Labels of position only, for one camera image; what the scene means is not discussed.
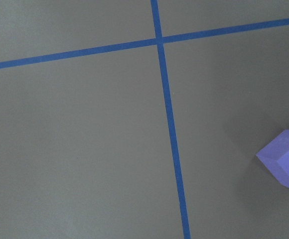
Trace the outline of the purple foam block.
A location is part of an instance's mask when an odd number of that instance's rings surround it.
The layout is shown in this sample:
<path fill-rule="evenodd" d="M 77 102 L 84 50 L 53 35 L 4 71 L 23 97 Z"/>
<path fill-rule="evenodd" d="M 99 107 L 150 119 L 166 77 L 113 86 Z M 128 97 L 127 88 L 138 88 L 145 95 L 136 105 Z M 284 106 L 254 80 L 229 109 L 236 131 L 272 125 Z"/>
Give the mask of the purple foam block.
<path fill-rule="evenodd" d="M 280 184 L 289 188 L 289 129 L 281 132 L 256 156 Z"/>

